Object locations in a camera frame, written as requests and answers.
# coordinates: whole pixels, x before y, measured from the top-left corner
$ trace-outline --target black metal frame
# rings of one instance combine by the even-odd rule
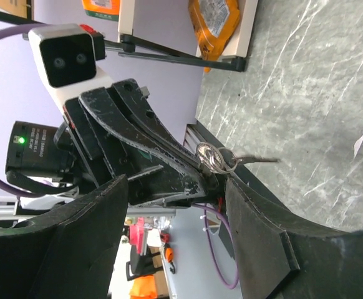
[[[0,21],[14,25],[40,23],[32,20],[31,12],[28,14],[28,18],[18,17],[12,14],[7,14],[5,12],[0,12]],[[158,54],[136,52],[136,47],[151,50]],[[235,57],[230,59],[229,62],[203,60],[200,57],[180,52],[175,49],[165,47],[164,45],[156,44],[154,42],[150,42],[149,40],[141,39],[130,34],[121,34],[120,43],[105,41],[105,48],[107,50],[117,51],[118,55],[121,57],[156,60],[173,64],[230,70],[233,72],[244,72],[247,64],[245,57]]]

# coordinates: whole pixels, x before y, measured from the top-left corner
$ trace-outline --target red clip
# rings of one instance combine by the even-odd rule
[[[93,28],[91,28],[90,26],[88,26],[88,25],[86,25],[86,24],[80,24],[79,26],[80,26],[80,28],[82,28],[83,30],[87,31],[87,33],[89,33],[89,34],[97,33],[97,31],[95,31]]]

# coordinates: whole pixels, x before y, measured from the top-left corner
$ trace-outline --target white label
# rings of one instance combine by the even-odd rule
[[[103,8],[112,8],[111,0],[91,0],[93,5],[100,6]]]
[[[226,0],[199,0],[199,2],[207,28],[218,38],[230,15]]]

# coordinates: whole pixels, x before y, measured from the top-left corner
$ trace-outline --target orange cloth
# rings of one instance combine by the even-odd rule
[[[154,276],[136,278],[129,295],[130,299],[157,299],[158,294]]]

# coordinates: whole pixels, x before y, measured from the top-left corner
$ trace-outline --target cable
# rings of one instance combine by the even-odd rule
[[[234,289],[237,287],[237,284],[238,284],[238,281],[240,280],[239,277],[238,277],[238,269],[236,269],[236,276],[235,276],[235,279],[233,280],[233,283],[228,283],[225,278],[223,277],[221,271],[220,271],[220,268],[219,268],[219,265],[218,265],[218,262],[216,261],[216,257],[215,257],[215,251],[213,250],[213,245],[212,245],[212,241],[211,241],[211,236],[210,236],[210,233],[209,233],[209,227],[208,227],[208,219],[206,218],[206,215],[207,215],[207,212],[211,212],[211,213],[214,213],[216,216],[218,216],[218,218],[223,222],[223,224],[225,225],[226,227],[226,230],[228,231],[229,235],[230,235],[230,239],[231,239],[231,243],[233,244],[233,239],[231,237],[231,229],[230,229],[230,226],[229,226],[229,223],[228,221],[226,220],[226,218],[221,214],[219,213],[217,210],[215,209],[212,209],[211,207],[208,207],[207,205],[201,205],[201,204],[192,204],[191,206],[193,207],[197,207],[199,209],[203,209],[204,210],[204,217],[205,217],[205,220],[204,220],[204,223],[205,223],[205,230],[206,230],[206,236],[208,238],[208,243],[209,243],[209,247],[210,247],[210,250],[211,250],[211,256],[212,256],[212,259],[213,259],[213,263],[215,264],[215,267],[216,267],[216,271],[218,272],[218,275],[220,277],[220,280],[223,282],[223,284],[229,288],[230,290]]]
[[[0,40],[5,39],[6,37],[10,36],[16,36],[18,34],[22,33],[28,33],[31,29],[36,27],[42,27],[47,26],[47,24],[24,24],[24,25],[18,25],[18,26],[12,26],[5,29],[0,30]],[[44,194],[35,194],[35,193],[29,193],[17,188],[12,187],[11,185],[3,182],[0,180],[0,189],[11,193],[16,196],[22,196],[22,197],[30,197],[30,198],[36,198],[36,197],[42,197]]]

